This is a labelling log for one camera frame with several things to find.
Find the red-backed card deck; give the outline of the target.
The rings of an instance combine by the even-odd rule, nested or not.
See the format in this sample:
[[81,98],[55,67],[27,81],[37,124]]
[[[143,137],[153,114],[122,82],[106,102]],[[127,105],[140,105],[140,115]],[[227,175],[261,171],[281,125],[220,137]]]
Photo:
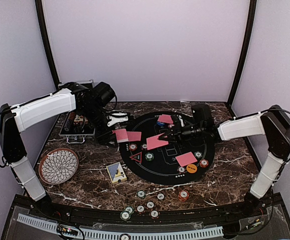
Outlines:
[[112,131],[115,134],[117,143],[124,143],[129,141],[127,130],[122,129],[116,129]]

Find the red 5 chip stack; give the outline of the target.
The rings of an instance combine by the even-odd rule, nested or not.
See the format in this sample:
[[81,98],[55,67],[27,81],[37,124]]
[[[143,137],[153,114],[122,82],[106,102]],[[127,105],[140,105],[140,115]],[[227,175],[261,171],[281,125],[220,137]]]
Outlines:
[[185,202],[189,199],[189,192],[187,190],[182,190],[178,193],[178,199],[181,201],[181,202]]

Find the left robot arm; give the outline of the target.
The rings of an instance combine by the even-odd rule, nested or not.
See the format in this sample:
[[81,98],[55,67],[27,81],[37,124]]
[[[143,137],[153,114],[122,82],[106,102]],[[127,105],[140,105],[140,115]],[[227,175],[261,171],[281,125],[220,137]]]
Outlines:
[[105,106],[117,96],[109,84],[100,82],[88,88],[76,82],[69,82],[55,93],[10,106],[0,108],[0,146],[2,156],[10,165],[14,175],[25,188],[30,198],[36,202],[36,210],[45,218],[56,213],[51,198],[39,181],[21,138],[21,133],[31,126],[59,114],[76,111],[87,118],[95,129],[96,142],[103,146],[115,141],[109,116]]

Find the green 20 chips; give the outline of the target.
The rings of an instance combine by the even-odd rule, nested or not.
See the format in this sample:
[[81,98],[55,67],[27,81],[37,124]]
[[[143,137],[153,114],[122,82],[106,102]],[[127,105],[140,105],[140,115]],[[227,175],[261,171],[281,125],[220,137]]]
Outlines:
[[200,151],[196,151],[196,152],[194,153],[194,156],[195,156],[196,158],[201,158],[201,157],[202,157],[202,153],[201,153]]
[[154,158],[155,158],[155,156],[154,156],[154,154],[151,153],[151,152],[148,152],[148,153],[145,154],[145,159],[146,159],[147,161],[153,161]]

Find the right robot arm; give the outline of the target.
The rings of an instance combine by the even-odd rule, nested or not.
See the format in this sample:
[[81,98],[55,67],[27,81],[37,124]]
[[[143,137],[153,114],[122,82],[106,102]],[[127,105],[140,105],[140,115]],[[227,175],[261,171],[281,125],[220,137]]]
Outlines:
[[260,208],[257,199],[266,194],[290,161],[290,112],[279,105],[273,105],[269,109],[234,117],[219,124],[214,123],[208,104],[193,105],[191,112],[193,124],[184,125],[180,116],[173,115],[172,127],[159,136],[159,140],[181,142],[199,138],[219,143],[250,136],[266,137],[268,154],[249,190],[253,197],[240,205],[240,213],[245,217],[251,217]]

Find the dealt card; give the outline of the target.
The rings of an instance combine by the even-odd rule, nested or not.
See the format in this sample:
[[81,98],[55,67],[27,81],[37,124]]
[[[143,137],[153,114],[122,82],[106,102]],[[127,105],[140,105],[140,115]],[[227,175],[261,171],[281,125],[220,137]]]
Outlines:
[[129,142],[138,142],[142,139],[142,133],[140,131],[127,131]]
[[195,155],[191,151],[184,153],[182,155],[178,155],[175,157],[175,159],[178,162],[180,167],[185,167],[189,164],[193,164],[198,161]]
[[162,114],[158,117],[157,119],[158,122],[160,123],[165,123],[165,124],[173,124],[173,119],[171,115],[168,114]]

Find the black orange 100 chip stack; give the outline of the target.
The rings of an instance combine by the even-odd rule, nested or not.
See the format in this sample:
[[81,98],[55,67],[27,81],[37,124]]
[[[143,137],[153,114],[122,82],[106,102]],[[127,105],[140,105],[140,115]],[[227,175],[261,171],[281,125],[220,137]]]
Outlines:
[[165,195],[163,193],[158,193],[156,198],[161,201],[165,199]]

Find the red 5 chips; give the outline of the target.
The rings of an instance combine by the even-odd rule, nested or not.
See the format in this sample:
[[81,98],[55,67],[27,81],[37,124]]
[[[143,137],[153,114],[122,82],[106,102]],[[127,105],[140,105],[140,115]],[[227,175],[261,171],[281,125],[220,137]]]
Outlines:
[[135,144],[135,143],[131,143],[131,144],[129,144],[129,146],[128,146],[128,149],[129,149],[130,151],[135,151],[137,148],[138,148],[138,146],[137,146],[137,144]]
[[202,159],[202,160],[200,160],[200,162],[199,162],[199,166],[200,166],[201,168],[207,168],[207,167],[209,166],[209,162],[208,162],[206,159]]

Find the orange big blind button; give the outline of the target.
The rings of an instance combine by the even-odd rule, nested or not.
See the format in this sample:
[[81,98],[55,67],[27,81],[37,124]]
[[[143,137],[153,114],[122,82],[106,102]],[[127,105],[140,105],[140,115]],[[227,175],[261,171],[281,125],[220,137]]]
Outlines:
[[194,174],[198,171],[198,167],[195,164],[191,163],[186,166],[186,171],[190,174]]

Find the red triangle all-in marker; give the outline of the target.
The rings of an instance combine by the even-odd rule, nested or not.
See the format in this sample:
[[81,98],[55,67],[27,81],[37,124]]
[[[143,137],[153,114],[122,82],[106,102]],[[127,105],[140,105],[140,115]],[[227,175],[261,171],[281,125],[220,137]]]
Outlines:
[[142,152],[136,153],[129,157],[131,160],[136,161],[137,163],[142,163]]

